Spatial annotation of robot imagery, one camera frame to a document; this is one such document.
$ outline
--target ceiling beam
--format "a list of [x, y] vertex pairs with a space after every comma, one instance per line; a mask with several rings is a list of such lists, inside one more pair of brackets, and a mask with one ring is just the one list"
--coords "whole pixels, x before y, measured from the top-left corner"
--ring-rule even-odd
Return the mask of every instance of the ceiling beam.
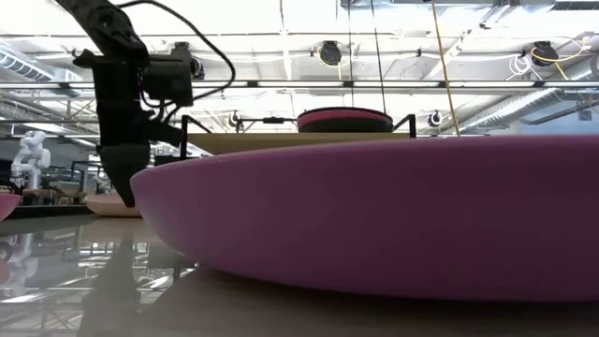
[[579, 105], [576, 105], [575, 107], [572, 107], [572, 108], [568, 108], [568, 109], [565, 109], [565, 110], [557, 111], [557, 112], [551, 113], [549, 116], [545, 116], [545, 117], [542, 117], [542, 118], [539, 118], [539, 119], [535, 119], [533, 121], [529, 121], [529, 120], [525, 120], [525, 119], [522, 119], [521, 121], [522, 121], [523, 124], [526, 124], [526, 125], [541, 125], [543, 123], [547, 123], [547, 122], [550, 122], [550, 121], [553, 121], [553, 120], [565, 117], [567, 115], [571, 115], [573, 113], [584, 111], [586, 109], [592, 109], [592, 108], [594, 108], [596, 106], [599, 106], [599, 100], [596, 100], [596, 101], [594, 101], [592, 103], [579, 104]]
[[[477, 36], [480, 32], [483, 31], [484, 23], [487, 21], [497, 22], [509, 11], [510, 6], [495, 6], [490, 8], [483, 19], [476, 24], [473, 24], [472, 29], [468, 29], [460, 34], [458, 40], [449, 47], [449, 49], [443, 53], [443, 58], [445, 59], [445, 66], [449, 65], [453, 60], [455, 60], [456, 56], [458, 56], [463, 50], [463, 45], [472, 37]], [[428, 81], [433, 79], [437, 74], [439, 74], [443, 70], [443, 61], [441, 59], [437, 61], [434, 66], [432, 66], [431, 70], [423, 75], [420, 80]]]

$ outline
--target pink object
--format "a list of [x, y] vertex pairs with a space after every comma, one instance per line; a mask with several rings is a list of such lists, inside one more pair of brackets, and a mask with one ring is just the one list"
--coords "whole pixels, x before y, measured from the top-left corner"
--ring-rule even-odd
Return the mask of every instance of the pink object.
[[317, 121], [342, 118], [369, 118], [389, 123], [392, 123], [393, 121], [389, 116], [376, 110], [356, 108], [323, 108], [302, 113], [298, 118], [298, 127], [302, 127]]
[[352, 293], [599, 300], [599, 138], [372, 141], [144, 170], [141, 214], [222, 271]]
[[0, 194], [0, 221], [9, 216], [21, 201], [21, 196]]
[[100, 216], [141, 217], [137, 207], [127, 208], [118, 194], [90, 195], [85, 197], [85, 206]]

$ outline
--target wooden board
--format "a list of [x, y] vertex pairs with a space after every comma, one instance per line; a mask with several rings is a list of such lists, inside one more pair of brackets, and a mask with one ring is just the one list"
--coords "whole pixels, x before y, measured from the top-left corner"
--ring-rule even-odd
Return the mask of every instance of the wooden board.
[[187, 141], [211, 154], [231, 154], [287, 146], [409, 138], [407, 133], [230, 133], [193, 134], [188, 136]]

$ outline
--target rope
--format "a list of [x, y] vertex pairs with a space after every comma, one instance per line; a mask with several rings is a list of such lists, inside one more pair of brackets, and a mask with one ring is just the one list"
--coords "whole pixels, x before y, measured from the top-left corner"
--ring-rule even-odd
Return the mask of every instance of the rope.
[[456, 135], [458, 135], [458, 137], [460, 137], [461, 136], [460, 124], [458, 123], [458, 119], [456, 118], [456, 112], [453, 109], [453, 100], [451, 99], [451, 88], [449, 87], [449, 78], [447, 76], [446, 58], [443, 54], [443, 43], [441, 43], [441, 33], [439, 32], [439, 22], [437, 21], [437, 7], [434, 4], [434, 0], [431, 0], [431, 5], [432, 5], [432, 16], [434, 18], [434, 27], [437, 31], [437, 43], [439, 44], [439, 55], [441, 55], [441, 64], [443, 65], [443, 76], [445, 77], [445, 80], [446, 80], [447, 99], [449, 99], [449, 111], [451, 111], [451, 120], [453, 121], [453, 125], [456, 128]]
[[378, 74], [381, 80], [381, 95], [383, 96], [383, 113], [387, 114], [387, 103], [385, 101], [385, 84], [383, 83], [383, 67], [381, 66], [381, 50], [378, 46], [378, 30], [376, 29], [376, 18], [374, 17], [374, 1], [371, 0], [371, 10], [373, 11], [374, 41], [376, 42], [376, 57], [378, 59]]

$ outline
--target ductwork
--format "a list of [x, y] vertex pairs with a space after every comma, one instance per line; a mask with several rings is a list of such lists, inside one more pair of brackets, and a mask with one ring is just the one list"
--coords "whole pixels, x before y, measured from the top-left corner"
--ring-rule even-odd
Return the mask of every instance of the ductwork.
[[[596, 81], [599, 80], [599, 55], [582, 61], [565, 70], [570, 81]], [[562, 81], [562, 75], [556, 75], [549, 81]], [[468, 133], [477, 127], [491, 127], [496, 125], [508, 125], [511, 122], [533, 113], [542, 107], [565, 99], [567, 93], [559, 88], [547, 88], [532, 92], [527, 95], [512, 96], [502, 102], [486, 109], [472, 118], [460, 122], [460, 131]], [[452, 128], [447, 129], [444, 134], [454, 133]]]
[[[52, 116], [52, 119], [65, 118], [62, 113], [56, 110], [3, 92], [0, 92], [0, 115], [9, 119], [31, 120], [32, 123], [34, 123], [35, 120], [48, 120], [48, 118], [44, 117], [48, 115]], [[97, 134], [97, 130], [89, 125], [80, 125], [79, 128], [79, 130], [73, 128], [70, 128], [70, 130], [80, 133], [80, 130], [83, 129], [87, 132]]]
[[52, 69], [5, 44], [0, 44], [0, 66], [31, 81], [52, 81], [54, 78]]
[[[70, 70], [42, 65], [38, 60], [0, 43], [0, 67], [21, 75], [31, 81], [80, 81], [81, 77]], [[59, 90], [58, 95], [75, 97], [80, 95], [77, 90]]]

